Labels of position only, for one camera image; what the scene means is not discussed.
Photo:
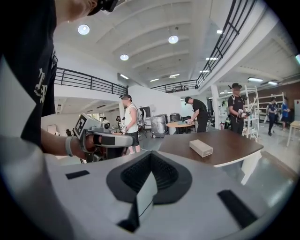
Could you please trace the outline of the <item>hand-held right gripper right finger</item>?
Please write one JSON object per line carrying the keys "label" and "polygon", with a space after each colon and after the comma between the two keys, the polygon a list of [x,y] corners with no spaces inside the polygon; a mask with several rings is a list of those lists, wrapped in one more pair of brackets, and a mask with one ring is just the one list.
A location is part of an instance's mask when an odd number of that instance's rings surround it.
{"label": "hand-held right gripper right finger", "polygon": [[217,193],[233,191],[261,217],[268,209],[263,198],[220,168],[162,152],[192,175],[187,193],[176,203],[156,205],[140,226],[146,240],[216,240],[238,232],[240,227],[225,208]]}

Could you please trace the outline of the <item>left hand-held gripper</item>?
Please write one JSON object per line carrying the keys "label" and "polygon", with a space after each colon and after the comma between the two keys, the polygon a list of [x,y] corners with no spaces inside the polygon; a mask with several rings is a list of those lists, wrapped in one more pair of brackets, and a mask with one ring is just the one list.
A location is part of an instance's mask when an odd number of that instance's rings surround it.
{"label": "left hand-held gripper", "polygon": [[[84,113],[80,114],[74,134],[79,139],[81,148],[86,152],[87,163],[109,160],[122,156],[121,147],[129,147],[134,144],[134,139],[128,135],[116,135],[106,123],[101,123]],[[86,150],[86,136],[93,135],[95,149]]]}

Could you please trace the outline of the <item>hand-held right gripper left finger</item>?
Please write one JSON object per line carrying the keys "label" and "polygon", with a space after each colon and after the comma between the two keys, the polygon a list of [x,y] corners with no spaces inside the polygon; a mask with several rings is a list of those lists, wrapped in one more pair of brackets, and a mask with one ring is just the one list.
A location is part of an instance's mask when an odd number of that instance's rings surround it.
{"label": "hand-held right gripper left finger", "polygon": [[131,204],[118,201],[106,183],[113,168],[141,155],[77,165],[60,165],[55,156],[45,156],[53,191],[70,223],[59,240],[152,240],[117,226],[127,218]]}

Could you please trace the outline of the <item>grey cardboard drawer box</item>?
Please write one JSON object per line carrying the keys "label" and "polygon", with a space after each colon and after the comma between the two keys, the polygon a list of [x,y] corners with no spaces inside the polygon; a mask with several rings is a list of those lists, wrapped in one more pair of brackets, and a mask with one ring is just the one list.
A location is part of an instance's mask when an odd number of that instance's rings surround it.
{"label": "grey cardboard drawer box", "polygon": [[205,144],[204,142],[200,140],[193,140],[189,142],[189,146],[192,150],[194,150],[199,156],[201,156],[201,153],[203,150],[207,150],[212,148],[211,146]]}

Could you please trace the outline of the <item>person's left forearm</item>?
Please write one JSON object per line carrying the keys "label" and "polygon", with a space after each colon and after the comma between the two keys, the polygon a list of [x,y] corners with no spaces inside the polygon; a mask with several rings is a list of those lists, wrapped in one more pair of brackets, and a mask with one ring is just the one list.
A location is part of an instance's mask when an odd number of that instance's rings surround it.
{"label": "person's left forearm", "polygon": [[68,156],[65,150],[65,140],[67,137],[53,135],[45,130],[41,130],[41,145],[44,153],[55,156]]}

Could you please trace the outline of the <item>person's left hand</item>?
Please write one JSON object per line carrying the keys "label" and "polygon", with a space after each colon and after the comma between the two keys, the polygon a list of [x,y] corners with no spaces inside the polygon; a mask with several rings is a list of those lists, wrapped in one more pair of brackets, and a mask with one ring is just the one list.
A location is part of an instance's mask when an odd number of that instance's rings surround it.
{"label": "person's left hand", "polygon": [[[88,151],[93,151],[95,149],[95,145],[93,142],[93,135],[86,136],[85,146],[86,146],[86,150],[88,150]],[[80,141],[78,138],[76,138],[76,137],[72,138],[72,140],[70,142],[70,148],[71,148],[71,152],[74,156],[81,158],[81,159],[86,159],[86,156],[85,156],[86,152],[83,151],[83,149],[81,148]]]}

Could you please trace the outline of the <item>white round backpack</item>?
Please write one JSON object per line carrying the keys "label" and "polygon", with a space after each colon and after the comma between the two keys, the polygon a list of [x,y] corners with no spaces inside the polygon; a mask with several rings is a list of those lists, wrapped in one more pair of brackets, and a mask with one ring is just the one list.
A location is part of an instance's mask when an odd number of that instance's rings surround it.
{"label": "white round backpack", "polygon": [[138,122],[137,125],[138,126],[143,126],[145,123],[145,119],[146,119],[146,111],[143,108],[139,108],[138,109]]}

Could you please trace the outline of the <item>plastic-wrapped machine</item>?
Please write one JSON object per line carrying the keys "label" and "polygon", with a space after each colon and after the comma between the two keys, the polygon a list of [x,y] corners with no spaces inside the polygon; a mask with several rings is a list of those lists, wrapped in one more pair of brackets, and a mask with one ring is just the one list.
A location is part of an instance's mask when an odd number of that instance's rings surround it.
{"label": "plastic-wrapped machine", "polygon": [[150,122],[152,138],[164,138],[164,136],[168,134],[166,114],[152,116]]}

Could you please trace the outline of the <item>dark wooden table white legs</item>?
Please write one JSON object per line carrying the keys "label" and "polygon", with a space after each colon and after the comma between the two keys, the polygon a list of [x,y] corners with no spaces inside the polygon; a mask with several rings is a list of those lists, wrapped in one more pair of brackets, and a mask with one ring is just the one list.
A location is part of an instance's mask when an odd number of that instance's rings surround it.
{"label": "dark wooden table white legs", "polygon": [[[213,148],[211,155],[201,157],[189,143],[199,140]],[[189,158],[214,167],[224,167],[242,162],[245,185],[256,168],[263,146],[231,130],[214,130],[205,133],[166,135],[159,151]]]}

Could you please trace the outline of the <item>round wooden table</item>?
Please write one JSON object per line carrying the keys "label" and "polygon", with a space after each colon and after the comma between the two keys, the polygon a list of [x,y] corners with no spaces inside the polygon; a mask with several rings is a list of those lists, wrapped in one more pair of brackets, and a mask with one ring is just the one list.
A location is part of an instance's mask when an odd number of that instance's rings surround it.
{"label": "round wooden table", "polygon": [[167,123],[167,127],[169,128],[175,128],[175,134],[184,134],[184,133],[188,133],[188,128],[189,127],[193,127],[195,125],[194,122],[188,124],[185,121],[177,121],[177,122],[170,122]]}

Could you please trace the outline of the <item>white shelving rack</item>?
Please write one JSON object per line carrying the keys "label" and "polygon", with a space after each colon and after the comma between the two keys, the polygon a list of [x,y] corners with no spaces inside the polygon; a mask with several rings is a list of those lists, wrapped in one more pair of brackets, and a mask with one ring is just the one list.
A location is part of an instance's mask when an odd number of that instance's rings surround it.
{"label": "white shelving rack", "polygon": [[269,96],[259,97],[259,116],[260,116],[260,122],[268,122],[269,121],[269,114],[268,114],[268,106],[271,103],[271,99],[275,98],[275,104],[276,104],[276,110],[277,110],[277,120],[279,123],[281,123],[282,118],[282,104],[285,98],[284,92],[281,92],[280,94],[271,94]]}
{"label": "white shelving rack", "polygon": [[258,142],[260,110],[257,87],[248,87],[245,85],[244,90],[241,93],[244,97],[246,97],[246,112],[250,113],[250,115],[244,119],[242,135],[250,140]]}

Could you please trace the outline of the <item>small light wooden table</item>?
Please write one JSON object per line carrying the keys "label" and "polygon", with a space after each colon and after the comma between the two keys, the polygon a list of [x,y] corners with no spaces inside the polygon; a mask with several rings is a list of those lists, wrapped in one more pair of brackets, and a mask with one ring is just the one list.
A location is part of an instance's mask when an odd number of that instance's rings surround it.
{"label": "small light wooden table", "polygon": [[290,141],[294,140],[296,130],[300,130],[300,121],[295,120],[290,124],[289,135],[288,135],[288,140],[287,140],[287,144],[286,144],[287,147],[289,146]]}

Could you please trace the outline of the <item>row of ceiling light tubes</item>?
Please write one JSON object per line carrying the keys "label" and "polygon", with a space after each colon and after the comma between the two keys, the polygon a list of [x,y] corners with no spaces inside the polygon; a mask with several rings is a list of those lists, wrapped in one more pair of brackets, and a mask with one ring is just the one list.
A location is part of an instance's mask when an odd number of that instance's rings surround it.
{"label": "row of ceiling light tubes", "polygon": [[[239,84],[256,84],[259,86],[264,85],[277,85],[281,82],[288,83],[300,79],[300,54],[296,56],[274,56],[267,57],[263,55],[255,56],[254,59],[248,62],[253,62],[255,66],[239,65],[232,70],[226,71],[225,75],[217,80],[220,86],[231,85],[232,83]],[[147,81],[146,83],[152,88],[166,87],[175,88],[192,88],[194,85],[200,85],[202,79],[197,77],[188,80],[183,75],[173,77],[166,76],[166,78],[158,78]]]}

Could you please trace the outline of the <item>person's black shirt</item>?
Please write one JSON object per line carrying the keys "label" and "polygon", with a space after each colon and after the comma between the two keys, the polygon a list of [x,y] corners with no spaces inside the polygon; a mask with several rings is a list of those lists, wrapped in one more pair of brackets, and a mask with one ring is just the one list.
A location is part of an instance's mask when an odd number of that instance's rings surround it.
{"label": "person's black shirt", "polygon": [[1,52],[19,83],[35,102],[22,139],[41,146],[41,118],[55,113],[54,81],[57,57],[53,34],[57,26],[54,0],[8,2],[13,17]]}

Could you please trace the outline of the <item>black balcony railing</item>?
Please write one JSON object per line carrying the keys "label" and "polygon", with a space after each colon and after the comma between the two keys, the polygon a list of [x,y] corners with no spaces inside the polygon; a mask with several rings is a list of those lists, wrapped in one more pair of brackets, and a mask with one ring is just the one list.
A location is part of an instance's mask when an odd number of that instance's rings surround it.
{"label": "black balcony railing", "polygon": [[[55,82],[121,94],[131,85],[183,75],[202,82],[237,38],[256,0],[119,0],[112,12],[64,23],[54,34]],[[80,35],[78,27],[90,27]],[[168,38],[178,36],[175,44]],[[122,61],[120,56],[129,59]],[[192,88],[154,88],[164,92]]]}

